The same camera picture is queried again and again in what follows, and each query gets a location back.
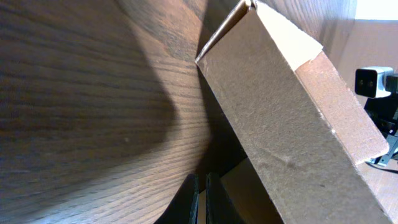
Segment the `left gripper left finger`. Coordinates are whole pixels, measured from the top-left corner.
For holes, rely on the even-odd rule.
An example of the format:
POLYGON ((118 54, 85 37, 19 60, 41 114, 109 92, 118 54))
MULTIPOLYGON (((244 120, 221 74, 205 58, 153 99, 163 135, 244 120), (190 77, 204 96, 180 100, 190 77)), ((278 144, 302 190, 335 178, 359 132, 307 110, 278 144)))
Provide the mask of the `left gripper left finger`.
POLYGON ((188 174, 172 201, 154 224, 197 224, 199 183, 188 174))

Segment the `cardboard box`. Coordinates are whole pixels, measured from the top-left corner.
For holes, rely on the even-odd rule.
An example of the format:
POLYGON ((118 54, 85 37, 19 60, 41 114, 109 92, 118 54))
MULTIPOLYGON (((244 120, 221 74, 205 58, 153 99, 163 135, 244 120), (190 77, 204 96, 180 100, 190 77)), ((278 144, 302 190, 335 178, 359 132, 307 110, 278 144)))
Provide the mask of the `cardboard box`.
POLYGON ((389 146, 333 65, 350 1, 209 1, 196 63, 285 223, 390 223, 358 170, 389 146))

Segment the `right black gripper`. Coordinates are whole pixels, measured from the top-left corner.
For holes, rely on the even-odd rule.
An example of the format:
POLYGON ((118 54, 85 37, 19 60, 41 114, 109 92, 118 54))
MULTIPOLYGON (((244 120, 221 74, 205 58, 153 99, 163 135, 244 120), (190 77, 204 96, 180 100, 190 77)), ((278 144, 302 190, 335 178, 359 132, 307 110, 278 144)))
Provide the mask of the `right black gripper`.
POLYGON ((364 109, 389 144, 388 152, 370 163, 385 167, 390 160, 397 160, 397 95, 368 98, 364 109))

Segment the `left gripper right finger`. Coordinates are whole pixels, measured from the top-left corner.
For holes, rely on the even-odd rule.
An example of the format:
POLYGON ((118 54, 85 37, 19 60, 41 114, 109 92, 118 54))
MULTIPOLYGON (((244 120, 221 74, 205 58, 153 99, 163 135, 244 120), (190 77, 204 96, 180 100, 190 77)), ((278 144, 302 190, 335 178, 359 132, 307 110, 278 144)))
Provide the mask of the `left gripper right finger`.
POLYGON ((206 176, 206 223, 245 224, 216 173, 206 176))

